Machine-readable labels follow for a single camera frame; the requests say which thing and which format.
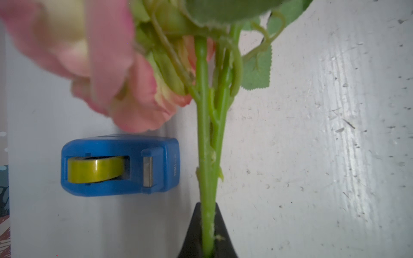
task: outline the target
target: artificial rose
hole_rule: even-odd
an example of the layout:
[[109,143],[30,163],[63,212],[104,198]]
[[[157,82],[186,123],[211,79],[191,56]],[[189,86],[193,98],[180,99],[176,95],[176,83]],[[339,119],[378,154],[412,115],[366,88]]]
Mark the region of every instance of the artificial rose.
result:
[[[122,130],[158,129],[190,103],[166,85],[134,46],[128,0],[1,0],[0,18],[16,48],[41,68],[73,80],[73,96]],[[186,37],[195,64],[192,37]],[[214,44],[208,41],[209,58]]]

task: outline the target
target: tape dispenser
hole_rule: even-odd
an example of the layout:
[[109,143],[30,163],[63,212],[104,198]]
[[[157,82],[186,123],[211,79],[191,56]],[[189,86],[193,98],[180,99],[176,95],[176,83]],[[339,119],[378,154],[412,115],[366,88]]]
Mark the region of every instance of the tape dispenser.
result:
[[151,194],[179,183],[177,139],[114,134],[68,142],[61,184],[78,196]]

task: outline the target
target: serrated leaf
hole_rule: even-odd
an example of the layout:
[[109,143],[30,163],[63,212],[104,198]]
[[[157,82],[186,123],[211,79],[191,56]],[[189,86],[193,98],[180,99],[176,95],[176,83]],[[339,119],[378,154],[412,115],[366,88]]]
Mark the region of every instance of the serrated leaf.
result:
[[244,64],[242,87],[246,90],[264,89],[270,86],[271,46]]
[[257,17],[285,0],[181,0],[187,15],[202,26],[222,26]]
[[[275,10],[281,12],[285,17],[285,26],[295,21],[308,8],[313,0],[290,0],[283,2]],[[270,35],[276,34],[281,28],[281,20],[275,16],[270,16],[267,24],[267,31]]]
[[257,17],[255,17],[255,18],[253,18],[253,19],[245,22],[244,27],[242,28],[242,30],[243,30],[243,31],[252,31],[252,30],[253,30],[253,28],[252,28],[252,26],[251,26],[251,23],[252,23],[252,22],[255,22],[255,23],[259,24],[259,23],[261,22],[261,19],[260,19],[259,16],[257,16]]

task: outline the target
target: tape roll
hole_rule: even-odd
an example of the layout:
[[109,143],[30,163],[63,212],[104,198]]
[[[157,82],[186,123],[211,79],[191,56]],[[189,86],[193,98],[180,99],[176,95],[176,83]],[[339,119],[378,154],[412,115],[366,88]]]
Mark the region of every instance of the tape roll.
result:
[[75,184],[95,183],[121,176],[123,157],[75,157],[67,161],[67,181]]

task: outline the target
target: white table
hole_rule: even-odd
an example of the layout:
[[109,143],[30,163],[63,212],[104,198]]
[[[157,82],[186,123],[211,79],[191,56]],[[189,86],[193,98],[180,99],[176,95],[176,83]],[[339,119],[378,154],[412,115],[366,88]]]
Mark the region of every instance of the white table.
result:
[[[271,87],[240,91],[217,197],[239,257],[411,257],[412,10],[314,0],[273,44]],[[194,103],[155,132],[180,142],[177,188],[72,196],[63,145],[118,130],[9,38],[5,49],[13,257],[176,257],[199,200]]]

